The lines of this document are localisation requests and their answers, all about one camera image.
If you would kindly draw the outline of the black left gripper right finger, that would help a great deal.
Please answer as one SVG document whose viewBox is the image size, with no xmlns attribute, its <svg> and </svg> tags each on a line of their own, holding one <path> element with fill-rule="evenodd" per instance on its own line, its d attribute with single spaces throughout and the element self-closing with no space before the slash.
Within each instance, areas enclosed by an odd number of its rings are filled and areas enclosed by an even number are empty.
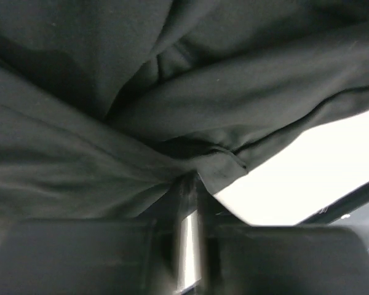
<svg viewBox="0 0 369 295">
<path fill-rule="evenodd" d="M 369 255 L 345 227 L 255 227 L 196 183 L 211 294 L 369 294 Z"/>
</svg>

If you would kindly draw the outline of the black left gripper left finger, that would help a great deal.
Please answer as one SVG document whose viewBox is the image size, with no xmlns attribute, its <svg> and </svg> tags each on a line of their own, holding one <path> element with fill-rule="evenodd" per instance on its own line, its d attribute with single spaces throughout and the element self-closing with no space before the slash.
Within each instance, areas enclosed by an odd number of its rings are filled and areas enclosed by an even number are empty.
<svg viewBox="0 0 369 295">
<path fill-rule="evenodd" d="M 191 186 L 125 219 L 29 219 L 0 245 L 0 294 L 189 294 Z"/>
</svg>

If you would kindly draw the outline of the black printed t-shirt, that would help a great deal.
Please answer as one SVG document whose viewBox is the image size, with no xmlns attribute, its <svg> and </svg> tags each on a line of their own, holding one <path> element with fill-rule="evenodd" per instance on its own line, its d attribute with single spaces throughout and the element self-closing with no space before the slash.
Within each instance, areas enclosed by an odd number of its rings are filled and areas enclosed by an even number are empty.
<svg viewBox="0 0 369 295">
<path fill-rule="evenodd" d="M 0 219 L 215 194 L 369 110 L 369 1 L 0 1 Z"/>
</svg>

